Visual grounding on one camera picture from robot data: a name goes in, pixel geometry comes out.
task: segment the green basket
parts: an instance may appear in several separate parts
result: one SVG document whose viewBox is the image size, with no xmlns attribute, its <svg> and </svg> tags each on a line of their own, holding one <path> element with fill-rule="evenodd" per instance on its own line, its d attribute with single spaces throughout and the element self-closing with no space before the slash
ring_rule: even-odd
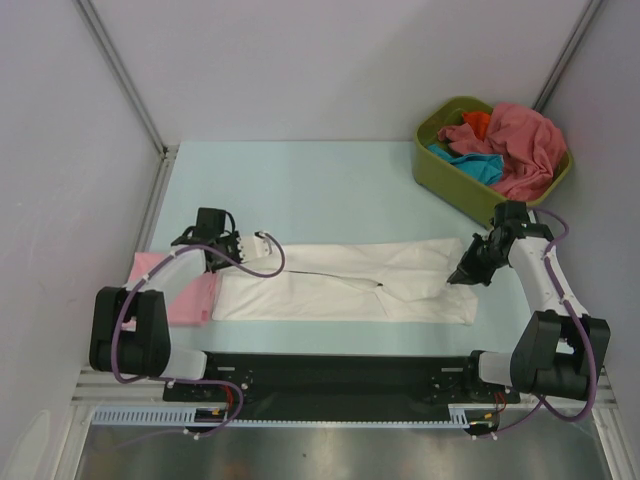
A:
<svg viewBox="0 0 640 480">
<path fill-rule="evenodd" d="M 427 150 L 429 145 L 435 143 L 453 154 L 446 143 L 438 140 L 438 130 L 447 125 L 462 125 L 463 113 L 478 110 L 491 113 L 493 108 L 474 97 L 454 97 L 418 127 L 414 137 L 416 154 L 413 158 L 413 177 L 420 185 L 427 187 L 478 223 L 490 227 L 489 221 L 493 217 L 494 207 L 505 201 L 506 197 Z M 527 202 L 527 205 L 535 206 L 543 202 L 572 165 L 573 157 L 567 150 L 560 159 L 560 165 L 547 191 L 537 200 Z"/>
</svg>

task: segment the white cloth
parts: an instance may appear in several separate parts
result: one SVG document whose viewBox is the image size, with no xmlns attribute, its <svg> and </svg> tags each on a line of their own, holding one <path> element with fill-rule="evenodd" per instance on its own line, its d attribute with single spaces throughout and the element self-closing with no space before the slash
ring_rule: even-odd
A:
<svg viewBox="0 0 640 480">
<path fill-rule="evenodd" d="M 363 320 L 470 325 L 478 299 L 449 285 L 463 252 L 457 238 L 381 245 L 289 245 L 270 279 L 219 273 L 214 320 Z M 245 264 L 278 268 L 277 254 Z"/>
</svg>

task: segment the pink cloth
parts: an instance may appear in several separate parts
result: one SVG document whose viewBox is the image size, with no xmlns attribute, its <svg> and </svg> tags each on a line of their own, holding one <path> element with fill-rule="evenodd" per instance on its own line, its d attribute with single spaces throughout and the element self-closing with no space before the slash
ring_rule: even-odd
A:
<svg viewBox="0 0 640 480">
<path fill-rule="evenodd" d="M 137 280 L 166 257 L 163 253 L 136 252 L 129 281 Z M 211 318 L 216 275 L 206 272 L 191 281 L 167 309 L 169 325 L 202 325 Z"/>
<path fill-rule="evenodd" d="M 567 150 L 562 132 L 551 120 L 514 103 L 500 103 L 493 109 L 484 141 L 476 138 L 468 123 L 441 128 L 438 138 L 451 140 L 449 147 L 461 155 L 502 155 L 502 178 L 491 188 L 523 202 L 536 200 L 549 188 Z"/>
</svg>

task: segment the blue cloth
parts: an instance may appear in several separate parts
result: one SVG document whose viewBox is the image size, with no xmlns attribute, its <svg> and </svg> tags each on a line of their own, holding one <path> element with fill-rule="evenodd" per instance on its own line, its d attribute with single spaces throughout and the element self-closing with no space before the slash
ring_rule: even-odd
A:
<svg viewBox="0 0 640 480">
<path fill-rule="evenodd" d="M 493 185 L 502 177 L 502 155 L 468 153 L 462 157 L 452 157 L 435 144 L 429 145 L 427 149 L 485 185 Z"/>
</svg>

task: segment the gray wall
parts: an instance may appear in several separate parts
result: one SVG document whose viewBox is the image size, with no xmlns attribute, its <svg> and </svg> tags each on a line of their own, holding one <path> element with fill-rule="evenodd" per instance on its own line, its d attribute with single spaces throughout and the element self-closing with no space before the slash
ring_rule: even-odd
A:
<svg viewBox="0 0 640 480">
<path fill-rule="evenodd" d="M 610 321 L 606 362 L 640 453 L 640 2 L 611 1 L 569 68 L 546 114 L 576 165 L 548 206 L 572 232 L 559 256 L 593 316 Z"/>
<path fill-rule="evenodd" d="M 126 275 L 158 158 L 70 0 L 1 10 L 0 471 L 48 410 L 44 478 L 95 293 Z"/>
<path fill-rule="evenodd" d="M 532 104 L 586 0 L 96 0 L 169 143 L 409 140 L 454 95 Z"/>
</svg>

